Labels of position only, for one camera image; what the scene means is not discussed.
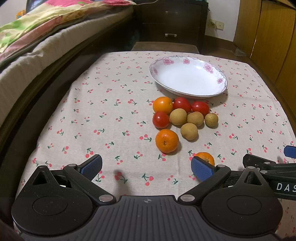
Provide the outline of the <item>colourful floral quilt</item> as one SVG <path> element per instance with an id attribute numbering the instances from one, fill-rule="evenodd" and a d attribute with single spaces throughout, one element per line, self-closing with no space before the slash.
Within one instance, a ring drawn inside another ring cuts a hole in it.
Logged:
<path id="1" fill-rule="evenodd" d="M 1 26 L 1 68 L 65 26 L 107 14 L 133 1 L 45 1 L 17 20 Z"/>

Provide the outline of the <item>cherry print tablecloth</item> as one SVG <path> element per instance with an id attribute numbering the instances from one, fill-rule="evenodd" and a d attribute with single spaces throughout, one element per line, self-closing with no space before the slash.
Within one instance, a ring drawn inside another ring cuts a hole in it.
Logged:
<path id="1" fill-rule="evenodd" d="M 280 102 L 248 64 L 199 56 L 218 67 L 228 79 L 226 91 L 206 100 L 218 115 L 217 128 L 199 128 L 194 142 L 180 138 L 175 154 L 155 144 L 152 104 L 170 93 L 156 84 L 150 64 L 166 52 L 109 53 L 74 81 L 42 130 L 22 176 L 24 186 L 41 165 L 55 170 L 79 164 L 93 154 L 103 159 L 93 182 L 121 195 L 180 195 L 198 180 L 191 158 L 208 152 L 217 164 L 239 169 L 246 153 L 279 163 L 295 135 Z"/>

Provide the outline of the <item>oblong red tomato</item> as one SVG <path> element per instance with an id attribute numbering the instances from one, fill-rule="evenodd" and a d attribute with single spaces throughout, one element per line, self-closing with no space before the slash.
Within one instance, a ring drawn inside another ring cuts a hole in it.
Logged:
<path id="1" fill-rule="evenodd" d="M 206 116 L 210 112 L 208 104 L 203 101 L 195 101 L 191 105 L 192 112 L 200 112 L 203 116 Z"/>

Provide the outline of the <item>wall power outlet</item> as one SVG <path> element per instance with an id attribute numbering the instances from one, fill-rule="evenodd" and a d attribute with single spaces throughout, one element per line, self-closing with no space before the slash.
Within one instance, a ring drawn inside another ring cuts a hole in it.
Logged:
<path id="1" fill-rule="evenodd" d="M 214 28 L 217 30 L 224 30 L 224 23 L 220 21 L 210 19 L 208 25 L 210 28 Z"/>

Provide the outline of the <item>white floral plate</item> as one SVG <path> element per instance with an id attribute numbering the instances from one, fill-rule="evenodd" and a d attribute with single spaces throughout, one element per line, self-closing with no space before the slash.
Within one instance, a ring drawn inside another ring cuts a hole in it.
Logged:
<path id="1" fill-rule="evenodd" d="M 228 86 L 224 73 L 209 62 L 189 56 L 173 55 L 155 60 L 149 71 L 165 90 L 186 98 L 221 95 Z"/>

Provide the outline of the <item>round red cherry tomato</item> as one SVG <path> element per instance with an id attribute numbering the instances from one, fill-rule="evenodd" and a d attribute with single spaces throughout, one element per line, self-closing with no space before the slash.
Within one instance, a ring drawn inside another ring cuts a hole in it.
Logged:
<path id="1" fill-rule="evenodd" d="M 163 129 L 169 125 L 170 119 L 165 112 L 159 111 L 154 113 L 152 117 L 152 123 L 156 128 Z"/>

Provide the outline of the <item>brown wooden wardrobe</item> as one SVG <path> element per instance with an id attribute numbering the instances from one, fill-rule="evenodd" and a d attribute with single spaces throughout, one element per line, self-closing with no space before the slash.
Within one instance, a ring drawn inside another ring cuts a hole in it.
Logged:
<path id="1" fill-rule="evenodd" d="M 295 1 L 240 1 L 234 43 L 295 115 Z"/>

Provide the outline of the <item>smooth orange fruit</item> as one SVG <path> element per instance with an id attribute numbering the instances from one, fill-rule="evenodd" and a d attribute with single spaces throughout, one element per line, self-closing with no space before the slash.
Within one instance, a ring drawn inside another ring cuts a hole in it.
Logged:
<path id="1" fill-rule="evenodd" d="M 170 114 L 173 110 L 173 102 L 169 97 L 162 96 L 153 102 L 152 108 L 155 113 L 164 112 L 166 114 Z"/>

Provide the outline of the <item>large tan longan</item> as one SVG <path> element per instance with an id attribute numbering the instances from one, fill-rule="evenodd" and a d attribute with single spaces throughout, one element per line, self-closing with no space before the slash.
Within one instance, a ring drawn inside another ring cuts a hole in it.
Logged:
<path id="1" fill-rule="evenodd" d="M 170 122 L 175 126 L 181 126 L 187 122 L 187 112 L 182 108 L 174 109 L 170 113 Z"/>

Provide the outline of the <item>brown wooden stool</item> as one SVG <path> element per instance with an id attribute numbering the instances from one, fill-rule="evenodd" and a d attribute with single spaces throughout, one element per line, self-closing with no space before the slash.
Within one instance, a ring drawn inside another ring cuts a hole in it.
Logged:
<path id="1" fill-rule="evenodd" d="M 170 42 L 136 42 L 132 51 L 169 51 L 199 54 L 195 45 Z"/>

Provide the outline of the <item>mandarin orange with stem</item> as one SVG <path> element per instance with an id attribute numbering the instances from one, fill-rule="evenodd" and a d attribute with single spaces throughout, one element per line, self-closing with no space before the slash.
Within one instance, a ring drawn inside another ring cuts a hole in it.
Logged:
<path id="1" fill-rule="evenodd" d="M 179 145 L 179 137 L 174 131 L 163 129 L 157 133 L 155 143 L 161 152 L 172 153 Z"/>

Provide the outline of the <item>beige mattress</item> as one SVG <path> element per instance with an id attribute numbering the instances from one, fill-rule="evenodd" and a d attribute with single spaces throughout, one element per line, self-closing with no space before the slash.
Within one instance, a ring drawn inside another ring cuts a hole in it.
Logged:
<path id="1" fill-rule="evenodd" d="M 102 33 L 131 14 L 131 6 L 104 10 L 95 18 L 63 27 L 37 44 L 29 53 L 9 64 L 1 72 L 1 123 L 23 91 L 43 70 L 80 43 Z"/>

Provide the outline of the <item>dark wooden nightstand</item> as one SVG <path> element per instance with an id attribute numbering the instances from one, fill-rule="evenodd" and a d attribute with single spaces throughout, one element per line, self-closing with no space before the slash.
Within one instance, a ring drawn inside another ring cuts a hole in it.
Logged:
<path id="1" fill-rule="evenodd" d="M 208 16 L 207 1 L 135 1 L 139 40 L 195 45 L 202 52 Z M 167 38 L 165 33 L 177 34 Z"/>

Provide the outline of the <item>red tomato with calyx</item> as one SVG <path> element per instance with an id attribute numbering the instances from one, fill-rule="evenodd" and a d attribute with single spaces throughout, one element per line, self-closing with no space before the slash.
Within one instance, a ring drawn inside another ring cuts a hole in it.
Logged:
<path id="1" fill-rule="evenodd" d="M 173 109 L 181 108 L 186 111 L 186 113 L 190 113 L 192 110 L 191 104 L 184 97 L 177 97 L 173 100 Z"/>

